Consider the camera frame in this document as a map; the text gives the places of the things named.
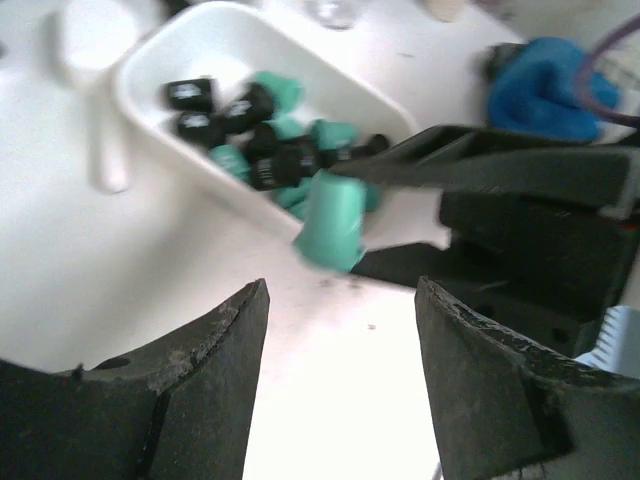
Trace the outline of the teal coffee capsule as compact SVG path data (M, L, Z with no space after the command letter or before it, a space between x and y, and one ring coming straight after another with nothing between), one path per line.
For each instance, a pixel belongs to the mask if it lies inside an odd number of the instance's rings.
M217 146L208 152L208 157L229 175L250 183L250 164L237 147L229 144Z
M352 145L359 138L359 132L353 124L324 119L315 120L311 124L309 134L321 151Z
M382 201L381 187L374 184L368 184L365 194L365 212L373 213L379 209Z
M303 101L305 90L302 83L291 77L270 71L259 71L253 81L263 86L274 101L277 114L293 112Z
M304 178L297 187L285 187L274 190L273 202L297 219L304 221L308 213L307 197L311 188L311 179Z
M311 181L303 227L293 241L297 252L322 269L350 272L364 256L366 193L361 180L319 171Z

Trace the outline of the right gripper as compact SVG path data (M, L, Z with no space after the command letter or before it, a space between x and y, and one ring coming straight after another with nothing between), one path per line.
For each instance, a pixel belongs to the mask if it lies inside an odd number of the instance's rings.
M353 273L428 278L476 312L567 357L591 350L639 254L639 136L588 144L458 125L429 128L332 172L437 188L451 242L370 251Z

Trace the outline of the black coffee capsule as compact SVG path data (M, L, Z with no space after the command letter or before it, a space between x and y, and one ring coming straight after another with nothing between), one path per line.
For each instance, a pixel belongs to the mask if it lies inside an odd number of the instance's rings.
M167 82L161 87L165 104L176 111L214 113L218 107L218 84L209 77Z
M227 139L221 121L204 112L182 112L177 117L175 130L182 140L205 149L224 145Z
M256 124L269 120L275 112L276 103L271 92L262 84L251 82L243 95L234 99L222 114L224 131L239 135Z
M312 143L289 142L253 163L248 183L258 191L295 188L319 170L319 151Z
M390 148L389 139L383 134L372 135L363 145L350 150L351 159L370 158Z
M243 146L243 154L250 163L272 156L279 148L277 130L269 123L261 122L253 130L251 138Z

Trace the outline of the blue cloth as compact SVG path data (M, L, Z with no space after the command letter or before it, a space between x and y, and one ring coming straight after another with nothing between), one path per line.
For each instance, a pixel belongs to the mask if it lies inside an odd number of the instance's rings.
M574 93L575 77L585 59L583 48L558 37L493 46L484 66L488 124L579 143L597 140L600 120L582 107Z

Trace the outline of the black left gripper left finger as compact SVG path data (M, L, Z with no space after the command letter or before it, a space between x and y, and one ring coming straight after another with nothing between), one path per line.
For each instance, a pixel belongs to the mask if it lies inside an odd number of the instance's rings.
M239 479L270 298L253 281L88 370L1 364L5 479Z

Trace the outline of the white storage basket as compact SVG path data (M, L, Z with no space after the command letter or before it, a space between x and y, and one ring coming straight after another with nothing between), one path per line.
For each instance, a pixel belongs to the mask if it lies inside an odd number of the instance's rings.
M170 131L171 115L160 100L164 83L210 75L230 100L253 73L268 70L302 82L305 94L295 114L300 121L351 121L364 134L382 133L394 141L419 130L409 112L363 74L320 56L302 35L308 27L302 16L280 9L207 2L170 20L117 72L115 96L131 130L136 180L174 183L180 200L175 230L206 251L284 248L301 223Z

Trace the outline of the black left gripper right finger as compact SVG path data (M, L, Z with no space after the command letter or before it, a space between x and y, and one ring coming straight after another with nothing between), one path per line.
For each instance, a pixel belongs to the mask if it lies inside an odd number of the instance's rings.
M544 347L427 278L415 310L445 478L638 478L638 380Z

